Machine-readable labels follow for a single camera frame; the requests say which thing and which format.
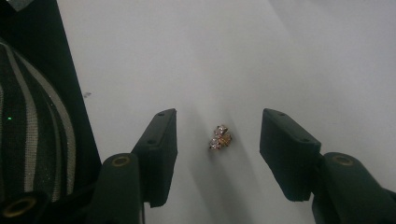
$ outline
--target gray stripe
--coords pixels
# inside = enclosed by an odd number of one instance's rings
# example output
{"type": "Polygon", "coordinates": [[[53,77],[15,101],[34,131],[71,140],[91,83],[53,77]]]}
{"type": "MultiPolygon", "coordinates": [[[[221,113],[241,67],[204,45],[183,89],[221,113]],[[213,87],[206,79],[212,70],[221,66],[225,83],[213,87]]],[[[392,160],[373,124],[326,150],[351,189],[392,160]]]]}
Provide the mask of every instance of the gray stripe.
{"type": "Polygon", "coordinates": [[[1,83],[0,83],[0,147],[1,147],[2,139],[3,139],[3,119],[2,119],[2,117],[3,117],[3,103],[4,103],[3,87],[1,86],[1,83]]]}
{"type": "Polygon", "coordinates": [[[35,180],[35,161],[37,157],[38,128],[37,113],[35,111],[35,102],[32,94],[23,78],[14,54],[9,47],[6,47],[7,55],[11,67],[14,70],[15,77],[21,86],[21,91],[26,103],[26,145],[25,145],[25,177],[24,191],[32,191],[35,180]]]}
{"type": "Polygon", "coordinates": [[[49,109],[50,116],[53,122],[53,130],[54,130],[54,136],[55,136],[55,146],[56,146],[56,151],[55,151],[55,183],[53,187],[53,192],[52,192],[52,201],[58,201],[61,198],[61,175],[62,175],[62,149],[61,149],[61,138],[59,137],[59,126],[58,122],[55,118],[55,115],[53,114],[53,111],[49,109]]]}
{"type": "Polygon", "coordinates": [[[76,139],[73,130],[73,125],[70,120],[69,114],[67,113],[64,104],[52,86],[48,81],[37,71],[31,64],[26,62],[18,53],[17,56],[26,66],[27,70],[32,74],[32,76],[37,80],[38,83],[43,87],[44,91],[47,93],[53,104],[55,105],[62,123],[64,125],[64,132],[67,139],[67,194],[73,192],[73,187],[75,183],[75,172],[76,172],[76,139]]]}
{"type": "MultiPolygon", "coordinates": [[[[3,139],[3,103],[4,103],[4,95],[3,95],[3,87],[0,83],[0,148],[3,139]]],[[[4,175],[3,175],[3,157],[0,155],[0,202],[5,199],[4,193],[4,175]]]]}

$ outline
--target white table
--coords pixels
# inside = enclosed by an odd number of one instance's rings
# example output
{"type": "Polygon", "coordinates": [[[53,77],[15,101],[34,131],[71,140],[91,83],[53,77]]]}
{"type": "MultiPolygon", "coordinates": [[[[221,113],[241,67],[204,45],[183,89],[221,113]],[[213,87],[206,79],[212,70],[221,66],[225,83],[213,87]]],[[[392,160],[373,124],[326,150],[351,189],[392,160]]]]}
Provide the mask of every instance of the white table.
{"type": "Polygon", "coordinates": [[[102,160],[177,109],[169,199],[148,224],[314,223],[259,153],[262,110],[396,190],[396,1],[59,1],[102,160]],[[207,149],[217,125],[232,145],[207,149]]]}

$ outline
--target striped fabric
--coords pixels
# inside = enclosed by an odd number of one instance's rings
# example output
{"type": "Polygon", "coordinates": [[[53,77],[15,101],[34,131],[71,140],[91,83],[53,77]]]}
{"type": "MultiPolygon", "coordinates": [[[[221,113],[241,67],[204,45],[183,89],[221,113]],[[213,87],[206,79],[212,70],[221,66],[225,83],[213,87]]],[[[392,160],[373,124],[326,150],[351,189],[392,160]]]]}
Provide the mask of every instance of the striped fabric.
{"type": "Polygon", "coordinates": [[[42,190],[53,201],[73,191],[75,134],[50,83],[0,42],[0,202],[42,190]]]}

